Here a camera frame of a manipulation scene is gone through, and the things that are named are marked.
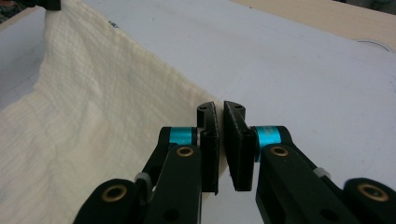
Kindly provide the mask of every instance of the textured fabric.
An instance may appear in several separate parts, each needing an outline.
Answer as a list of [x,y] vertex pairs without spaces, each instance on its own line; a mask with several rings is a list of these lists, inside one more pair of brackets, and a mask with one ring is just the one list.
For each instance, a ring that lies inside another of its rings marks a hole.
[[71,223],[92,191],[133,180],[162,126],[219,102],[78,0],[47,12],[35,90],[0,113],[0,223]]

